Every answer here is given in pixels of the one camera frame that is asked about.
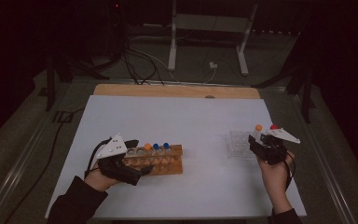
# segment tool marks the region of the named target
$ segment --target black sleeve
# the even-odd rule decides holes
[[[291,210],[275,215],[272,211],[271,217],[268,218],[269,224],[301,224],[301,220],[298,217],[296,210],[292,208]]]
[[[107,197],[75,176],[64,195],[57,198],[48,214],[48,224],[86,223]]]

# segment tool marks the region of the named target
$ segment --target human hand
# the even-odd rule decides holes
[[[287,155],[285,161],[287,164],[290,164],[295,155],[290,151],[287,152],[290,156]],[[275,214],[280,214],[292,209],[292,205],[286,197],[286,181],[288,177],[286,165],[283,162],[269,165],[259,157],[257,157],[257,161],[261,169],[264,186],[271,199]]]
[[[98,169],[98,161],[95,162],[94,167],[92,167],[92,171],[84,179],[84,182],[90,185],[92,188],[104,192],[110,187],[120,183],[120,181],[109,178],[103,174],[101,174],[100,169]]]

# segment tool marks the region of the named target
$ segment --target wooden edge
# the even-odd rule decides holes
[[[257,89],[245,87],[99,84],[95,87],[93,94],[114,96],[260,99],[260,94]]]

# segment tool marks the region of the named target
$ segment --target grey floor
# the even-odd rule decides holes
[[[165,84],[172,85],[228,85],[248,87],[275,76],[290,52],[296,38],[290,35],[251,33],[245,49],[250,75],[240,73],[235,54],[234,40],[213,46],[197,46],[179,41],[176,70],[169,73],[169,38],[136,37],[131,47],[152,55]],[[150,63],[130,56],[131,64],[141,77],[152,73]],[[217,63],[215,73],[209,62]],[[46,98],[37,94],[46,87],[46,72],[35,77],[35,91],[0,130],[0,223],[33,185],[53,146],[60,124],[52,122],[57,110],[75,111],[85,107],[88,97],[99,83],[131,83],[125,64],[120,61],[103,72],[110,80],[100,81],[77,74],[72,83],[57,81],[57,101],[46,112]],[[273,122],[295,133],[302,140],[300,145],[287,144],[296,153],[296,184],[305,205],[304,223],[358,223],[358,163],[351,153],[341,130],[330,114],[316,86],[312,87],[310,110],[311,124],[299,114],[299,95],[284,91],[288,79],[260,90]],[[149,84],[160,85],[158,77]],[[44,218],[50,197],[57,183],[69,147],[76,134],[81,112],[74,120],[60,129],[53,160],[38,185],[21,204],[8,223],[46,223]],[[21,163],[18,158],[25,158]],[[6,183],[7,175],[16,176]],[[89,223],[111,223],[94,220]],[[116,220],[114,223],[267,223],[264,217],[219,220]]]

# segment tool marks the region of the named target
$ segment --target dark background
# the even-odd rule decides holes
[[[76,1],[78,6],[92,11],[90,2]],[[233,7],[225,2],[213,2],[222,9],[216,11],[216,7],[207,7],[205,1],[184,0],[178,10],[191,13],[197,3],[205,5],[203,14],[236,15],[241,13],[236,4],[245,4],[233,1]],[[73,11],[67,13],[74,10],[73,3],[69,0],[0,1],[0,127],[34,90],[32,78],[46,68],[46,52],[52,43],[54,48],[62,48],[78,59],[88,56],[84,49],[87,43],[73,34],[92,35],[95,32],[92,24],[101,23],[103,13],[94,12],[92,18],[82,21],[80,26]],[[127,0],[121,5],[126,7],[125,21],[131,25],[170,22],[172,5],[169,1]],[[358,159],[358,1],[263,2],[257,10],[254,29],[257,32],[301,32],[287,62],[314,62],[313,83],[321,88]]]

